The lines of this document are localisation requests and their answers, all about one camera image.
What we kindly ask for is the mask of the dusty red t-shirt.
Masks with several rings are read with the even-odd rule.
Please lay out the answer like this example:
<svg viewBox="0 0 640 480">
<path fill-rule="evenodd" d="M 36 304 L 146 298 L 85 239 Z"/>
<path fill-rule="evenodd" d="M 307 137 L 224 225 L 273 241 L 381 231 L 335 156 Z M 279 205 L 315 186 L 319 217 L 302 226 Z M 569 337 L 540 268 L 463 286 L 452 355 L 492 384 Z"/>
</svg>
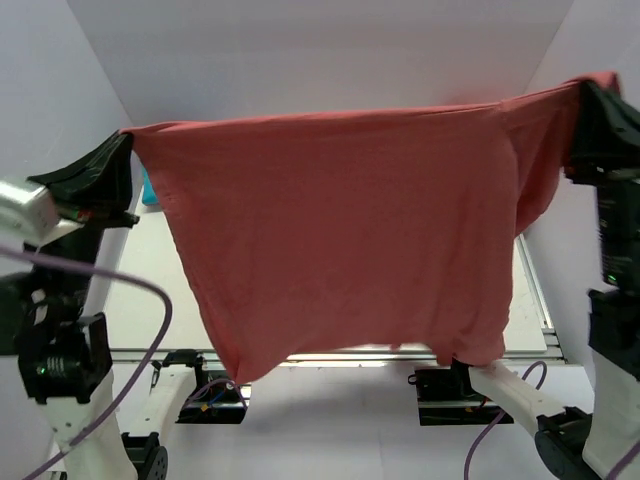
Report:
<svg viewBox="0 0 640 480">
<path fill-rule="evenodd" d="M 131 129 L 232 379 L 294 354 L 505 351 L 516 237 L 567 164 L 581 80 L 486 104 Z"/>
</svg>

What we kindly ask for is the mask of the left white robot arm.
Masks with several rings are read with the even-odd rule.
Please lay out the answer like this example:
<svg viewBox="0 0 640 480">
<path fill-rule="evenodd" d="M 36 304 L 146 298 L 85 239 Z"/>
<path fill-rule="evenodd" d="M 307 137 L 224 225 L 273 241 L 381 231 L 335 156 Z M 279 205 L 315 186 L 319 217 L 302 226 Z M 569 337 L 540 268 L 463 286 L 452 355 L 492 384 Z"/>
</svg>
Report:
<svg viewBox="0 0 640 480">
<path fill-rule="evenodd" d="M 67 479 L 163 479 L 165 446 L 187 398 L 211 387 L 194 350 L 163 360 L 145 354 L 153 372 L 149 395 L 128 428 L 116 411 L 125 399 L 113 389 L 107 319 L 88 315 L 95 277 L 113 279 L 96 260 L 104 233 L 134 227 L 133 138 L 114 133 L 67 167 L 1 184 L 1 225 L 22 241 L 3 256 L 31 264 L 1 280 L 1 352 L 15 356 L 27 396 L 45 415 Z"/>
</svg>

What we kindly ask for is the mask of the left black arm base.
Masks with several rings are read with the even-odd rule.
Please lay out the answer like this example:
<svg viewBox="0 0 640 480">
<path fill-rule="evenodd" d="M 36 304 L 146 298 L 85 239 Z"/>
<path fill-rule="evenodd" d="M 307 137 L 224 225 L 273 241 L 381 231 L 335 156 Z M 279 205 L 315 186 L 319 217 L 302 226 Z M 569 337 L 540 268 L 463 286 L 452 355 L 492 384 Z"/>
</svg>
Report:
<svg viewBox="0 0 640 480">
<path fill-rule="evenodd" d="M 198 353 L 196 387 L 188 395 L 177 424 L 240 425 L 248 410 L 251 385 L 235 384 L 218 361 Z"/>
</svg>

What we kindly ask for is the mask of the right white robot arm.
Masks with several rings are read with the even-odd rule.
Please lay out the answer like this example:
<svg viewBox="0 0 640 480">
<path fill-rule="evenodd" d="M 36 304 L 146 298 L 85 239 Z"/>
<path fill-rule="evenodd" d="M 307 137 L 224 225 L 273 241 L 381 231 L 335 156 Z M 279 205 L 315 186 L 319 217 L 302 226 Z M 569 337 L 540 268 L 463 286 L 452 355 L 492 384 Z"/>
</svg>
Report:
<svg viewBox="0 0 640 480">
<path fill-rule="evenodd" d="M 500 362 L 455 363 L 453 390 L 487 396 L 532 436 L 558 479 L 639 476 L 639 112 L 615 87 L 580 88 L 571 156 L 574 184 L 597 194 L 602 279 L 590 290 L 589 346 L 596 384 L 590 414 L 564 406 Z"/>
</svg>

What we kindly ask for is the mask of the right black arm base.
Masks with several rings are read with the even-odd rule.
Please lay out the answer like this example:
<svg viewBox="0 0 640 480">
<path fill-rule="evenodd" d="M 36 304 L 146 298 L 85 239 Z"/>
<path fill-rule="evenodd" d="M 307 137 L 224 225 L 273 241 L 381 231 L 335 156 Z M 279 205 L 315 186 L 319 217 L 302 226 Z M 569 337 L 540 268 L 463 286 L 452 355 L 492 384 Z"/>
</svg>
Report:
<svg viewBox="0 0 640 480">
<path fill-rule="evenodd" d="M 424 427 L 486 426 L 501 412 L 456 369 L 416 369 L 407 382 L 416 390 L 419 423 Z"/>
</svg>

